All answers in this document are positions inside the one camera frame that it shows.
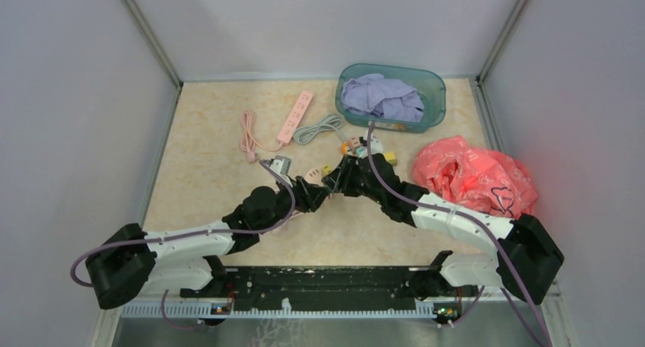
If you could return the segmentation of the pink round power strip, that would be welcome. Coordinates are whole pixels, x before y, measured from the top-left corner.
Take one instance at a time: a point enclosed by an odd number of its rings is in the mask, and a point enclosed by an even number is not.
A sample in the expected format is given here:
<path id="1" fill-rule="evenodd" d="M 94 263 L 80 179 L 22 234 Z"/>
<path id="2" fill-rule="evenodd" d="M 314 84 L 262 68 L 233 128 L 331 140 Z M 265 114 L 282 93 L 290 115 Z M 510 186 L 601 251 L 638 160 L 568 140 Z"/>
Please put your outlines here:
<path id="1" fill-rule="evenodd" d="M 306 172 L 302 177 L 305 180 L 308 180 L 310 182 L 317 182 L 317 183 L 323 183 L 322 178 L 323 174 L 321 172 L 322 167 L 314 167 L 310 169 L 308 172 Z M 301 213 L 295 209 L 295 197 L 294 197 L 294 192 L 292 190 L 292 184 L 291 181 L 290 183 L 287 183 L 281 178 L 281 181 L 277 181 L 276 185 L 278 186 L 278 204 L 281 207 L 285 208 L 285 216 L 286 220 L 289 221 L 293 218 L 300 217 L 301 215 L 305 215 L 306 213 Z"/>

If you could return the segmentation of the orange power strip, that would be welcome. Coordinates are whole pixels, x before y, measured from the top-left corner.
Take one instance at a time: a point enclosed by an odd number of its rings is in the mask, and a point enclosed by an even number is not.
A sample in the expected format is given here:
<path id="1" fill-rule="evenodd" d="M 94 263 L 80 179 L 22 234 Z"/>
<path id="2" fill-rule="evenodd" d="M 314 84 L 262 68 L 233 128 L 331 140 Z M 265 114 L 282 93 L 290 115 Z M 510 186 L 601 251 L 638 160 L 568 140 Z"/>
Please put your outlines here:
<path id="1" fill-rule="evenodd" d="M 315 124 L 296 129 L 292 139 L 297 145 L 307 145 L 321 133 L 334 132 L 341 139 L 342 143 L 346 143 L 349 137 L 343 133 L 343 126 L 344 121 L 342 117 L 337 113 L 330 113 Z"/>

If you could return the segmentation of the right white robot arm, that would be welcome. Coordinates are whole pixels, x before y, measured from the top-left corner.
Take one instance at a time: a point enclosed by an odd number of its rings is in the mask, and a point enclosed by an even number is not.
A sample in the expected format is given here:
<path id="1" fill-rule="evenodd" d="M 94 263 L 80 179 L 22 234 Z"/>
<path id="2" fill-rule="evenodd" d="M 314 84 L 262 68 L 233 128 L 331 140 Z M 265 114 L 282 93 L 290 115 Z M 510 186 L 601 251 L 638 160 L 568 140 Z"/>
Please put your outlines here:
<path id="1" fill-rule="evenodd" d="M 438 231 L 477 248 L 477 254 L 437 255 L 428 275 L 435 294 L 448 295 L 463 285 L 492 286 L 540 305 L 564 263 L 563 253 L 536 217 L 498 217 L 444 200 L 400 180 L 381 154 L 346 155 L 322 181 L 336 193 L 372 199 L 393 221 Z"/>

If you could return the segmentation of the pink brown charger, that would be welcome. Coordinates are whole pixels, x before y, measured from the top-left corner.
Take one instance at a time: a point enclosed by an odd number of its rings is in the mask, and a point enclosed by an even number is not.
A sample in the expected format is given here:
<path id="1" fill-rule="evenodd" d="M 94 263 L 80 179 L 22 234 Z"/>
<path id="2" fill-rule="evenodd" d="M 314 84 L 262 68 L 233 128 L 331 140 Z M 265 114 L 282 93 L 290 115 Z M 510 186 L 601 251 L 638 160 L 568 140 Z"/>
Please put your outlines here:
<path id="1" fill-rule="evenodd" d="M 352 151 L 356 151 L 362 146 L 362 143 L 358 137 L 351 137 L 348 140 L 348 146 Z"/>

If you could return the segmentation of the pink long power strip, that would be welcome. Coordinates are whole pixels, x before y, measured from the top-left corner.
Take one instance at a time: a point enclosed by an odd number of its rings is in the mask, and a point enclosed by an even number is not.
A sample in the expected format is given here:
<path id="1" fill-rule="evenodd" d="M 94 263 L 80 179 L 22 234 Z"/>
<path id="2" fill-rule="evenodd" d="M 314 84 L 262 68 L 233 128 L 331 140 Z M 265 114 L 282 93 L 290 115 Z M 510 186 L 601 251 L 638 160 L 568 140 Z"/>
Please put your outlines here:
<path id="1" fill-rule="evenodd" d="M 243 130 L 243 136 L 240 139 L 240 150 L 245 154 L 246 161 L 248 163 L 254 163 L 257 160 L 257 148 L 269 152 L 276 152 L 288 145 L 293 139 L 294 133 L 299 127 L 309 105 L 312 103 L 313 97 L 314 95 L 310 91 L 300 92 L 287 119 L 277 134 L 276 140 L 278 146 L 276 148 L 267 148 L 253 136 L 254 112 L 252 110 L 245 110 L 240 116 L 240 126 Z"/>

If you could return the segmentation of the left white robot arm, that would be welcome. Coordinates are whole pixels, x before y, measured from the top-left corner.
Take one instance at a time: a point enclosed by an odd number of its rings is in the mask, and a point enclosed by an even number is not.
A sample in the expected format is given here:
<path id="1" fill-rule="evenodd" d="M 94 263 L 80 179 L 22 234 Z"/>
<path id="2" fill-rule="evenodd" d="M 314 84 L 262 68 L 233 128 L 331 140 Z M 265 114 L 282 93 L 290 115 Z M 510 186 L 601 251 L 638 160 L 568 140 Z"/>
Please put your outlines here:
<path id="1" fill-rule="evenodd" d="M 279 177 L 277 188 L 259 186 L 229 215 L 183 231 L 122 226 L 81 258 L 99 307 L 121 307 L 144 294 L 178 291 L 184 298 L 217 297 L 228 286 L 222 256 L 242 252 L 295 213 L 314 212 L 331 194 L 303 177 Z"/>

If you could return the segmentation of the teal charger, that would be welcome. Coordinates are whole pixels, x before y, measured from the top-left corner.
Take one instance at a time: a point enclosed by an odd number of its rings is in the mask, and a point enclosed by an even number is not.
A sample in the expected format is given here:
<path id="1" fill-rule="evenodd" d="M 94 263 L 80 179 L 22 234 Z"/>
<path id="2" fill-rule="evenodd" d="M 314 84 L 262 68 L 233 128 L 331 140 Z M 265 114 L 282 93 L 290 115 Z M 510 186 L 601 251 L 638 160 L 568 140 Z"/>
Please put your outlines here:
<path id="1" fill-rule="evenodd" d="M 367 148 L 364 146 L 361 146 L 356 149 L 355 154 L 358 158 L 366 158 L 368 156 Z"/>

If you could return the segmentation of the yellow charger front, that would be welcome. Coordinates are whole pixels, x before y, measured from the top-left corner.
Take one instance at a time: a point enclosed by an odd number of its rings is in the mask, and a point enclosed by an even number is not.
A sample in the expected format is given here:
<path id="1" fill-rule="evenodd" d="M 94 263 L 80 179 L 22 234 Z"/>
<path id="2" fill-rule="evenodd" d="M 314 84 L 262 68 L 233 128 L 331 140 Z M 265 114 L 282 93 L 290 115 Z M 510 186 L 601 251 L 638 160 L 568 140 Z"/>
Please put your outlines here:
<path id="1" fill-rule="evenodd" d="M 323 177 L 327 177 L 327 176 L 331 175 L 334 171 L 335 171 L 335 168 L 331 167 L 330 165 L 325 165 L 321 169 Z"/>

